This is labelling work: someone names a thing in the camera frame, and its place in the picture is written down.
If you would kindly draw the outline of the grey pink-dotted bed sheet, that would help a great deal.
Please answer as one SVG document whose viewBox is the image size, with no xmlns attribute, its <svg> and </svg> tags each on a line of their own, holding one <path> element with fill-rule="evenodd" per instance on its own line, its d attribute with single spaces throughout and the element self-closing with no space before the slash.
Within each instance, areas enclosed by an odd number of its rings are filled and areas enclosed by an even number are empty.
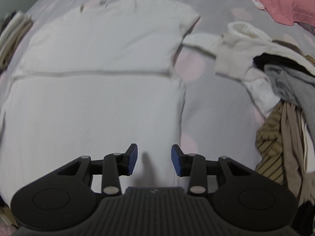
<svg viewBox="0 0 315 236">
<path fill-rule="evenodd" d="M 117 0 L 1 0 L 1 15 L 11 10 L 28 13 L 33 31 L 79 5 L 96 6 Z M 192 5 L 201 15 L 196 32 L 221 34 L 229 22 L 246 21 L 276 40 L 298 46 L 314 55 L 314 36 L 300 25 L 276 23 L 252 0 L 179 0 Z M 255 135 L 263 117 L 243 85 L 215 74 L 215 61 L 199 51 L 184 48 L 176 69 L 186 82 L 186 103 L 182 117 L 181 147 L 207 159 L 221 155 L 255 168 L 260 156 Z"/>
</svg>

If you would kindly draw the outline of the folded white beige clothes stack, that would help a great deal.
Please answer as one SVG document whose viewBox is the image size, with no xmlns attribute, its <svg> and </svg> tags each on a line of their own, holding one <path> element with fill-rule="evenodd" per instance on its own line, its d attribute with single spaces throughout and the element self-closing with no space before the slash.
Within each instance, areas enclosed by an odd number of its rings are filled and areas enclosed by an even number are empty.
<svg viewBox="0 0 315 236">
<path fill-rule="evenodd" d="M 1 19 L 1 73 L 7 69 L 17 47 L 33 23 L 33 20 L 21 11 L 12 11 Z"/>
</svg>

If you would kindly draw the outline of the grey and black garment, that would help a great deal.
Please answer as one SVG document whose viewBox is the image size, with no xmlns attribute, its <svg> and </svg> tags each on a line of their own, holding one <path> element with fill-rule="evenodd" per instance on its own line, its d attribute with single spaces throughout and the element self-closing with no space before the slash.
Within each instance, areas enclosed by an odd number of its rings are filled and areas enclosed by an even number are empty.
<svg viewBox="0 0 315 236">
<path fill-rule="evenodd" d="M 266 73 L 274 91 L 285 101 L 298 105 L 309 121 L 314 121 L 314 62 L 263 53 L 253 58 L 258 69 Z"/>
</svg>

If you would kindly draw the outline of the cream white garment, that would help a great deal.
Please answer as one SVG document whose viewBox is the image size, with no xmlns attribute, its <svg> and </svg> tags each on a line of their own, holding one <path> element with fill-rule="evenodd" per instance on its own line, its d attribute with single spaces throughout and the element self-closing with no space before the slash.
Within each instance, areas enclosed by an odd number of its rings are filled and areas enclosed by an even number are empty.
<svg viewBox="0 0 315 236">
<path fill-rule="evenodd" d="M 266 118 L 280 101 L 262 69 L 254 65 L 254 58 L 263 53 L 296 62 L 314 76 L 314 65 L 294 50 L 272 42 L 265 32 L 243 21 L 227 24 L 227 32 L 220 36 L 206 32 L 189 34 L 183 44 L 197 47 L 216 58 L 216 73 L 242 82 L 255 106 Z"/>
</svg>

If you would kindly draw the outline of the white t-shirt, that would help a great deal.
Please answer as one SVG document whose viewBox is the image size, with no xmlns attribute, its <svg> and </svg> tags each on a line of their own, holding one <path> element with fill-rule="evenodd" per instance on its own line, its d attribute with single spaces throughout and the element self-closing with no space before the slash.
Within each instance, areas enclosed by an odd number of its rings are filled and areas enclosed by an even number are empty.
<svg viewBox="0 0 315 236">
<path fill-rule="evenodd" d="M 173 72 L 199 18 L 172 0 L 121 0 L 75 8 L 30 39 L 1 107 L 1 197 L 78 157 L 138 146 L 121 187 L 176 186 L 185 87 Z"/>
</svg>

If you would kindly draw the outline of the brown striped garment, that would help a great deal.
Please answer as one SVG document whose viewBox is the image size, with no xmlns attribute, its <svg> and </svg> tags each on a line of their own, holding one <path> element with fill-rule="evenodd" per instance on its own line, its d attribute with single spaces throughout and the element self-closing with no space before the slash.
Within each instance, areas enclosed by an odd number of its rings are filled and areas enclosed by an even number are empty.
<svg viewBox="0 0 315 236">
<path fill-rule="evenodd" d="M 256 147 L 262 155 L 256 171 L 287 186 L 300 205 L 313 204 L 314 121 L 309 121 L 298 105 L 279 98 L 256 133 Z"/>
</svg>

